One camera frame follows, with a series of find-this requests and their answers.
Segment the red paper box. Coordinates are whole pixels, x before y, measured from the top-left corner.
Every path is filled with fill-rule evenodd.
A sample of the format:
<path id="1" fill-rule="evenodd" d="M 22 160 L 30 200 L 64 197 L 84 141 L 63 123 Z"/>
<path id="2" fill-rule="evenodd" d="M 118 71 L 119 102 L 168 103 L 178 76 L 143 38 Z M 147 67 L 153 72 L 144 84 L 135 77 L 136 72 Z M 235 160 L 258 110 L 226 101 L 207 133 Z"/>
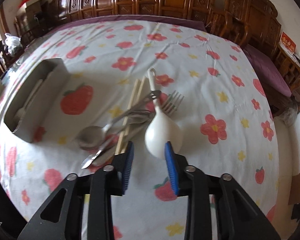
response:
<path id="1" fill-rule="evenodd" d="M 280 42 L 290 53 L 295 53 L 296 43 L 284 31 L 281 33 Z"/>

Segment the grey metal utensil tray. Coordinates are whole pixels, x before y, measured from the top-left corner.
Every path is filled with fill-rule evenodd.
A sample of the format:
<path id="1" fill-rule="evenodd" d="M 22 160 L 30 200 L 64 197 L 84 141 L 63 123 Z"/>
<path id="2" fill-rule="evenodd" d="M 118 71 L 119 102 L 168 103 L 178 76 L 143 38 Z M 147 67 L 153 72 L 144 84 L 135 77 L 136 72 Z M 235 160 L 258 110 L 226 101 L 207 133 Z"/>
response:
<path id="1" fill-rule="evenodd" d="M 39 79 L 43 79 L 41 87 L 29 103 L 19 124 L 16 124 L 13 121 L 15 113 L 23 107 Z M 61 58 L 44 59 L 37 64 L 19 87 L 5 113 L 4 123 L 12 134 L 25 142 L 32 143 L 37 129 L 69 79 L 70 74 Z"/>

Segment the white plastic ladle spoon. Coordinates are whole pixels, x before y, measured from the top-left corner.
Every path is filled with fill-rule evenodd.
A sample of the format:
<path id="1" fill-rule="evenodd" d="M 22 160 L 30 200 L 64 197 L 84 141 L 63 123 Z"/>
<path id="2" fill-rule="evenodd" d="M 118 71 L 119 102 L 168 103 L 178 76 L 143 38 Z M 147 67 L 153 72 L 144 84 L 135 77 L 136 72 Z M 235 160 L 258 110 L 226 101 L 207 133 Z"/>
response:
<path id="1" fill-rule="evenodd" d="M 151 155 L 165 159 L 165 144 L 170 141 L 175 151 L 181 149 L 183 133 L 180 127 L 161 110 L 160 98 L 153 100 L 155 116 L 145 132 L 145 145 Z"/>

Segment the floral strawberry tablecloth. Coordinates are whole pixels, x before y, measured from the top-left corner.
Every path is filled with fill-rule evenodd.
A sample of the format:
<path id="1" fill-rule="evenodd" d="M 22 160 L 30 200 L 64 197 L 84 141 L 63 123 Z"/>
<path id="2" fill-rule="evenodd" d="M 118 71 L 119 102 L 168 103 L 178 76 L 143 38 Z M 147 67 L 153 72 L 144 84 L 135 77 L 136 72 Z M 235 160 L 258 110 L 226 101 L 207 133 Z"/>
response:
<path id="1" fill-rule="evenodd" d="M 4 123 L 30 71 L 61 58 L 70 74 L 32 143 Z M 183 133 L 184 196 L 143 128 L 100 166 L 76 137 L 104 127 L 151 91 L 184 96 L 171 119 Z M 114 157 L 129 141 L 128 189 L 113 196 Z M 279 174 L 275 126 L 261 83 L 238 45 L 200 30 L 148 21 L 85 24 L 55 32 L 11 76 L 0 96 L 0 239 L 279 239 L 270 223 Z"/>

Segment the large steel spoon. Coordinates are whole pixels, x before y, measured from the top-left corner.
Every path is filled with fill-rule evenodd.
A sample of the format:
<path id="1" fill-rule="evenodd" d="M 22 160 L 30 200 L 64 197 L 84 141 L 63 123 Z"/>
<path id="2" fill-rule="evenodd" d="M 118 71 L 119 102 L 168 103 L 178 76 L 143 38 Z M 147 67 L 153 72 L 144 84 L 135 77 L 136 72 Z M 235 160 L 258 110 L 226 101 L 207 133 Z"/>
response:
<path id="1" fill-rule="evenodd" d="M 115 117 L 109 123 L 107 123 L 104 127 L 99 126 L 88 126 L 82 129 L 76 137 L 76 141 L 78 142 L 79 148 L 85 151 L 92 150 L 100 145 L 105 137 L 107 132 L 121 119 L 131 116 L 137 111 L 141 110 L 143 106 L 147 103 L 158 99 L 161 94 L 160 90 L 151 91 L 144 98 L 140 99 L 136 104 L 134 104 L 130 109 L 126 110 L 119 116 Z"/>

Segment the steel fork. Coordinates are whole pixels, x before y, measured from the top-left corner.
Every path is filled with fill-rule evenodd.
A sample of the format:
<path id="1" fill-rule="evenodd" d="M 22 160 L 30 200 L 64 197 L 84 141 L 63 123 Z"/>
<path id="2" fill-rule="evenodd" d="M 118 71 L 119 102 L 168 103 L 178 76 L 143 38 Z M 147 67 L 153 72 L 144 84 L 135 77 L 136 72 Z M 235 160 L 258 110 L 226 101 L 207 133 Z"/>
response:
<path id="1" fill-rule="evenodd" d="M 172 92 L 172 94 L 168 95 L 167 99 L 161 105 L 161 110 L 163 113 L 170 116 L 178 110 L 183 99 L 184 96 L 175 90 Z"/>

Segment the small steel spoon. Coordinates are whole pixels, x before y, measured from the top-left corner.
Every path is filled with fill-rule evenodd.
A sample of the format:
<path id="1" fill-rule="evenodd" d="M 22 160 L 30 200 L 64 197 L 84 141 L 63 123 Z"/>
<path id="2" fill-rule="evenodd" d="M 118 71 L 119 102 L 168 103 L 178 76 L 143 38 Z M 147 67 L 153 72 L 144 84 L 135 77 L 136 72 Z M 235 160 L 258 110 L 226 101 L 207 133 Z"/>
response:
<path id="1" fill-rule="evenodd" d="M 119 147 L 119 151 L 121 151 L 121 143 L 123 143 L 123 139 L 127 139 L 128 135 L 132 135 L 132 132 L 128 132 L 126 135 L 126 130 L 133 126 L 133 130 L 137 128 L 143 128 L 144 124 L 150 122 L 155 116 L 154 112 L 145 111 L 140 113 L 135 113 L 128 117 L 128 120 L 124 126 L 122 126 L 119 131 L 110 136 L 109 139 L 106 140 L 108 145 L 106 148 L 98 154 L 98 156 L 94 159 L 91 159 L 91 165 L 100 166 L 106 163 L 110 158 L 115 155 L 116 148 Z"/>

